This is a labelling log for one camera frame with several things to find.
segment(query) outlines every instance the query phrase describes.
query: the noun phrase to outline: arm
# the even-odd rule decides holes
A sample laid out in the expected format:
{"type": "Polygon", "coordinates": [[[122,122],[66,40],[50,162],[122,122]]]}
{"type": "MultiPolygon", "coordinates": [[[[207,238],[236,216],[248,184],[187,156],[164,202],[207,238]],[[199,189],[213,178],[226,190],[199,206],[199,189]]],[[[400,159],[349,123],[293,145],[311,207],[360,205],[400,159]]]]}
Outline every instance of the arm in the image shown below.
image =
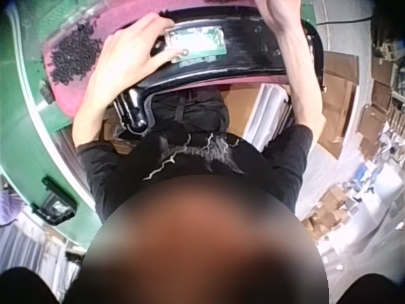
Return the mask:
{"type": "Polygon", "coordinates": [[[98,138],[104,112],[119,93],[182,53],[169,49],[150,56],[160,33],[172,26],[172,20],[150,13],[106,39],[73,121],[72,136],[76,147],[98,138]]]}
{"type": "Polygon", "coordinates": [[[297,124],[311,129],[318,141],[325,119],[322,96],[301,25],[301,0],[256,0],[280,46],[289,78],[297,124]]]}

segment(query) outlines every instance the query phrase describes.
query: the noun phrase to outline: hand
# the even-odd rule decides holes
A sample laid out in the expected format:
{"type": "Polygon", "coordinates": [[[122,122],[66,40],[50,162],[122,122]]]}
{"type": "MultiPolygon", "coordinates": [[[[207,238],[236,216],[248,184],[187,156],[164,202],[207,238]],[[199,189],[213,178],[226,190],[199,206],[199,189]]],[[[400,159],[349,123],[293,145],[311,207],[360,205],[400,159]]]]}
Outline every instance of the hand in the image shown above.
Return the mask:
{"type": "Polygon", "coordinates": [[[130,27],[108,36],[87,88],[91,99],[96,99],[93,102],[106,108],[124,89],[180,55],[182,50],[150,55],[158,36],[173,26],[172,20],[149,13],[130,27]]]}
{"type": "Polygon", "coordinates": [[[301,0],[255,0],[269,28],[276,34],[302,29],[301,0]]]}

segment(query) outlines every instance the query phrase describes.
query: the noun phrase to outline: black pellet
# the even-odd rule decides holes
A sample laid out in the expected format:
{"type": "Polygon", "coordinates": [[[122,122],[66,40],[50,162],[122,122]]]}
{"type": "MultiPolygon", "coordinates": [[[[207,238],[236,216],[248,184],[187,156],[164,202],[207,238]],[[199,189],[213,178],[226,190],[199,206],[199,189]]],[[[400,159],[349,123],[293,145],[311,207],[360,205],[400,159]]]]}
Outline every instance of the black pellet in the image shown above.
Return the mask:
{"type": "Polygon", "coordinates": [[[54,66],[51,72],[54,84],[67,86],[74,81],[74,76],[82,80],[96,63],[103,42],[101,39],[91,38],[94,25],[96,24],[91,25],[90,22],[78,24],[75,30],[56,45],[51,53],[52,63],[48,64],[54,66]]]}

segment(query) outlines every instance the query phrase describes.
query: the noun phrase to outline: sticker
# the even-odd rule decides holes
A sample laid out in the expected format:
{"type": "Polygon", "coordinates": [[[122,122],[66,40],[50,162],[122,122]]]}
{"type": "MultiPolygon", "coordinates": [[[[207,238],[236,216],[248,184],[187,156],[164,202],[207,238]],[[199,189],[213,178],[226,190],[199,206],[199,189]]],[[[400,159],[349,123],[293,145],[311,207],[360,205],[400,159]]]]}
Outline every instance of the sticker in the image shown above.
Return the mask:
{"type": "Polygon", "coordinates": [[[172,63],[227,54],[223,31],[219,26],[167,30],[165,41],[168,48],[189,51],[187,55],[172,60],[172,63]]]}

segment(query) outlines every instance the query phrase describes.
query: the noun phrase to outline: cardboard box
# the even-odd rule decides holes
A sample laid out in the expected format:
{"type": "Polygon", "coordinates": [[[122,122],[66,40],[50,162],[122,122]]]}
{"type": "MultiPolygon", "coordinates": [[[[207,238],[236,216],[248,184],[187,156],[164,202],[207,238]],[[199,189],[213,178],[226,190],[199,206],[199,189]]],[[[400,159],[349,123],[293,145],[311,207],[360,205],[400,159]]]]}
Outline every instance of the cardboard box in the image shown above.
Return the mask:
{"type": "Polygon", "coordinates": [[[374,159],[375,155],[380,149],[380,143],[378,141],[371,142],[367,138],[363,138],[360,144],[360,152],[364,155],[366,160],[374,159]]]}
{"type": "Polygon", "coordinates": [[[335,217],[335,215],[332,212],[328,212],[321,218],[317,219],[316,222],[323,225],[327,229],[330,229],[333,226],[336,226],[339,223],[339,220],[335,217]]]}
{"type": "Polygon", "coordinates": [[[363,108],[358,132],[360,132],[364,138],[369,140],[370,143],[376,143],[378,141],[378,135],[381,133],[386,120],[386,112],[377,106],[367,105],[363,108]]]}
{"type": "Polygon", "coordinates": [[[312,226],[312,223],[309,219],[303,220],[301,223],[304,225],[306,230],[314,231],[314,227],[312,226]]]}
{"type": "Polygon", "coordinates": [[[388,111],[391,105],[391,92],[389,86],[374,80],[371,103],[383,111],[388,111]]]}
{"type": "Polygon", "coordinates": [[[329,210],[325,206],[321,205],[318,209],[316,209],[315,214],[317,217],[322,217],[328,212],[329,210]]]}
{"type": "Polygon", "coordinates": [[[229,111],[230,133],[243,136],[246,124],[251,116],[252,109],[260,91],[261,84],[232,84],[229,90],[222,91],[221,95],[229,111]]]}
{"type": "Polygon", "coordinates": [[[324,84],[327,88],[323,95],[326,123],[318,143],[338,159],[359,84],[359,57],[325,52],[324,84]]]}
{"type": "Polygon", "coordinates": [[[393,88],[398,66],[393,61],[384,60],[382,58],[373,58],[371,65],[371,77],[377,82],[393,88]]]}
{"type": "Polygon", "coordinates": [[[347,195],[341,188],[334,185],[328,189],[327,192],[321,197],[322,205],[329,211],[338,210],[346,201],[347,195]]]}

